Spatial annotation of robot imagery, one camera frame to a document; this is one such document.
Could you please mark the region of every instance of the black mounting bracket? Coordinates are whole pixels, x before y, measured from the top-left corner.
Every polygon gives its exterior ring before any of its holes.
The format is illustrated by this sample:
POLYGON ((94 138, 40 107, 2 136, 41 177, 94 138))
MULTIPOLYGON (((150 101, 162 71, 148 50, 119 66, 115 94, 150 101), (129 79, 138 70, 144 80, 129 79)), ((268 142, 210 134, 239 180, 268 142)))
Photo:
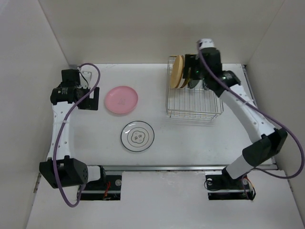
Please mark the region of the black mounting bracket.
POLYGON ((104 182, 101 180, 89 182, 81 192, 81 200, 121 200, 122 174, 106 172, 106 175, 104 182))
MULTIPOLYGON (((63 187, 83 185, 87 183, 88 169, 85 163, 66 156, 63 160, 57 160, 56 165, 61 185, 63 187)), ((55 180, 52 159, 40 162, 39 171, 52 188, 58 188, 55 180)))
POLYGON ((208 174, 205 179, 204 186, 208 190, 209 200, 253 200, 255 197, 247 180, 229 180, 223 174, 208 174))
MULTIPOLYGON (((80 88, 81 80, 78 70, 62 70, 61 78, 61 84, 52 90, 50 100, 53 105, 56 105, 58 102, 76 103, 90 91, 88 88, 80 88)), ((86 97, 78 104, 78 108, 81 110, 97 111, 99 109, 99 95, 100 88, 96 87, 93 92, 93 98, 86 97)))

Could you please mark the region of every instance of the metal rack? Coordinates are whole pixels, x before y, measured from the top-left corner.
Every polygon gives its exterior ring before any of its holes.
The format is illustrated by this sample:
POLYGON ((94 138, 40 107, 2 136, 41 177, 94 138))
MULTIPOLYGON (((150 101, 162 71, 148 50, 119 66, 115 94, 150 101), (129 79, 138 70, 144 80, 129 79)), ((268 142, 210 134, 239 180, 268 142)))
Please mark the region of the metal rack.
POLYGON ((169 56, 167 63, 166 112, 170 117, 191 120, 212 120, 224 111, 223 102, 211 90, 205 90, 202 82, 189 89, 170 88, 170 77, 176 56, 169 56))

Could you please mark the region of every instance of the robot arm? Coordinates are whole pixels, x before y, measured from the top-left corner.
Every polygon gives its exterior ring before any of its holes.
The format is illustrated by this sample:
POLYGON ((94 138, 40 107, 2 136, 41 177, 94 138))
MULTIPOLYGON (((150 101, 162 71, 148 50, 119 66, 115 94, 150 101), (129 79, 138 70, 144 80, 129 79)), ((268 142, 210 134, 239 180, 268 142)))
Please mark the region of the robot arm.
MULTIPOLYGON (((81 84, 78 70, 63 70, 62 83, 54 88, 51 94, 53 104, 53 133, 50 151, 47 161, 41 162, 39 170, 53 188, 58 188, 54 176, 52 156, 54 152, 55 140, 59 129, 68 111, 80 98, 89 91, 90 77, 86 80, 86 85, 81 84)), ((99 88, 94 90, 94 98, 86 98, 78 105, 79 109, 97 110, 99 99, 99 88)), ((65 128, 62 131, 57 149, 57 168, 63 187, 78 186, 87 184, 94 180, 105 180, 106 175, 102 166, 87 166, 85 163, 75 159, 74 155, 74 131, 73 121, 78 111, 74 110, 69 115, 65 128)))
MULTIPOLYGON (((255 106, 247 96, 241 85, 240 80, 232 71, 223 71, 219 51, 214 48, 211 39, 202 39, 199 41, 200 52, 207 65, 216 75, 216 77, 226 84, 232 91, 240 95, 251 105, 255 106)), ((222 170, 221 175, 215 175, 212 179, 211 190, 218 189, 239 189, 240 179, 245 177, 253 168, 259 166, 264 161, 275 156, 282 148, 287 137, 284 129, 276 129, 263 115, 251 109, 241 100, 236 98, 229 91, 225 90, 206 70, 201 61, 194 56, 188 56, 192 61, 185 58, 185 62, 190 62, 193 68, 192 79, 202 79, 203 84, 227 104, 238 120, 247 131, 252 145, 243 149, 243 153, 232 164, 222 170)))

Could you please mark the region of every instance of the white plate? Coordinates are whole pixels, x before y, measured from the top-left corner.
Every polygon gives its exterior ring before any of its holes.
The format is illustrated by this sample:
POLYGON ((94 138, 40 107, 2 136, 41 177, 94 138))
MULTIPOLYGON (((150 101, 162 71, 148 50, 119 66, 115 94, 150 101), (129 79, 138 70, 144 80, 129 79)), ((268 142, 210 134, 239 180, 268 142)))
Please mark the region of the white plate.
POLYGON ((121 133, 123 146, 133 152, 144 151, 152 145, 153 140, 153 128, 142 121, 128 123, 121 133))

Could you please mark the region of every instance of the wooden plate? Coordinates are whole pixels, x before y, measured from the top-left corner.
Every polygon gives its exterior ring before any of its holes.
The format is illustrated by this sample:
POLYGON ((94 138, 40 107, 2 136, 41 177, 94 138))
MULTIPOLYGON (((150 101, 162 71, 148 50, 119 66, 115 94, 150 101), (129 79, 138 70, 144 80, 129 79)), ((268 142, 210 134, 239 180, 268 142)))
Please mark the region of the wooden plate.
POLYGON ((183 55, 182 55, 182 61, 183 61, 182 77, 181 77, 179 84, 176 86, 176 88, 181 88, 185 81, 185 79, 183 78, 183 69, 184 69, 184 56, 183 55))
POLYGON ((173 63, 172 75, 170 79, 170 87, 177 88, 182 78, 184 61, 182 56, 177 56, 173 63))

